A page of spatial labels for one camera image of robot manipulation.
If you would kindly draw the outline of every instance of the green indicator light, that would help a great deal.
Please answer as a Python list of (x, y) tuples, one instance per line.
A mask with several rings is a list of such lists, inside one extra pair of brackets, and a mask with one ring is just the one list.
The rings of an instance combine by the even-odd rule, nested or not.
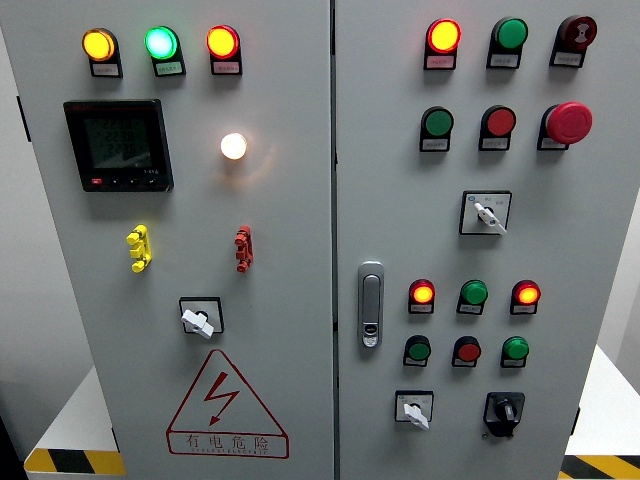
[(528, 34), (529, 29), (524, 20), (510, 18), (498, 27), (496, 40), (504, 48), (518, 48), (524, 44)]
[(409, 356), (416, 361), (425, 360), (431, 355), (431, 349), (424, 343), (416, 343), (409, 348)]
[(462, 298), (471, 305), (480, 305), (488, 296), (487, 286), (480, 280), (471, 280), (462, 286)]
[(429, 114), (424, 126), (434, 137), (441, 137), (453, 127), (453, 117), (445, 110), (436, 110)]
[(167, 27), (155, 27), (147, 32), (144, 44), (149, 55), (157, 60), (167, 60), (178, 50), (178, 38)]
[(511, 337), (504, 342), (502, 348), (505, 355), (513, 360), (522, 360), (529, 355), (529, 344), (522, 337)]

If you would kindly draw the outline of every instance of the yellow terminal connector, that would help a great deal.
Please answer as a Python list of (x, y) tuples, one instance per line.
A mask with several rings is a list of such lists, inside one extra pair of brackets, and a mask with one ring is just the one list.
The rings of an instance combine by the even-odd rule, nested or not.
[(127, 236), (127, 243), (131, 245), (129, 255), (136, 261), (131, 265), (134, 273), (140, 273), (151, 263), (153, 255), (151, 253), (151, 243), (149, 242), (149, 231), (144, 225), (138, 225)]

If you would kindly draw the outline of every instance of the electrical hazard symbol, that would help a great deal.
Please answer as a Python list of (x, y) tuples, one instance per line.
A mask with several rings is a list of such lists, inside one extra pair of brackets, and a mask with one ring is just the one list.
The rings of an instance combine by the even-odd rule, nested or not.
[(174, 455), (289, 458), (289, 437), (221, 350), (212, 350), (167, 429)]

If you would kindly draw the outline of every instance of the yellow indicator light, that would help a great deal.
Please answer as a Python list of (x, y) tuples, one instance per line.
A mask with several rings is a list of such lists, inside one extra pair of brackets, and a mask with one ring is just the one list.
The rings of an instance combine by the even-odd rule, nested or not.
[(220, 150), (229, 160), (240, 160), (247, 152), (247, 140), (239, 133), (230, 133), (220, 142)]
[(429, 46), (438, 53), (449, 53), (458, 48), (462, 38), (460, 25), (450, 19), (435, 21), (429, 28)]
[(116, 51), (115, 42), (109, 32), (101, 28), (87, 31), (82, 37), (82, 49), (96, 62), (109, 60)]
[(214, 57), (221, 60), (233, 57), (240, 40), (236, 31), (227, 25), (218, 25), (207, 34), (207, 47)]
[(418, 303), (428, 303), (433, 298), (431, 287), (422, 286), (413, 291), (413, 299)]
[(535, 303), (540, 296), (537, 288), (534, 287), (525, 287), (518, 292), (518, 300), (520, 303), (524, 303), (525, 305), (529, 305), (531, 303)]

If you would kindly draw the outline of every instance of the gray metal panel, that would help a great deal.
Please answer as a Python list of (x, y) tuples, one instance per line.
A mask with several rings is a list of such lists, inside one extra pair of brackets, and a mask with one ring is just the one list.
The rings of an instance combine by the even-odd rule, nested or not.
[[(637, 2), (336, 2), (340, 434), (342, 478), (557, 478), (640, 180)], [(591, 15), (599, 33), (584, 68), (550, 69), (558, 25)], [(521, 67), (487, 71), (502, 17), (529, 26)], [(425, 32), (456, 19), (453, 72), (423, 72)], [(547, 107), (589, 105), (594, 127), (567, 152), (536, 151)], [(511, 150), (478, 152), (495, 104), (517, 115)], [(451, 151), (419, 153), (419, 121), (434, 105), (455, 117)], [(458, 235), (463, 190), (513, 192), (506, 237)], [(357, 338), (357, 271), (385, 267), (385, 339)], [(435, 313), (407, 314), (409, 285), (434, 282)], [(480, 317), (456, 315), (462, 284), (480, 278)], [(516, 282), (542, 289), (538, 314), (511, 317)], [(426, 335), (428, 367), (403, 367), (407, 338)], [(475, 369), (454, 369), (456, 339), (478, 338)], [(527, 366), (501, 370), (504, 340), (531, 345)], [(431, 430), (394, 422), (396, 389), (433, 390)], [(490, 391), (526, 395), (511, 440), (483, 439)]]
[[(129, 478), (330, 478), (329, 2), (17, 0), (0, 14)], [(240, 35), (241, 78), (210, 74), (205, 35), (219, 23)], [(154, 77), (144, 35), (156, 25), (178, 34), (186, 77)], [(95, 27), (117, 36), (122, 80), (90, 76), (81, 39)], [(131, 98), (162, 101), (175, 189), (84, 193), (62, 104)], [(219, 153), (233, 131), (249, 143), (237, 165)], [(154, 259), (135, 275), (125, 238), (138, 223)], [(255, 263), (240, 275), (233, 239), (245, 223)], [(221, 297), (225, 333), (184, 334), (181, 296)], [(169, 454), (165, 431), (213, 348), (282, 425), (288, 459)], [(264, 415), (232, 410), (230, 426)]]

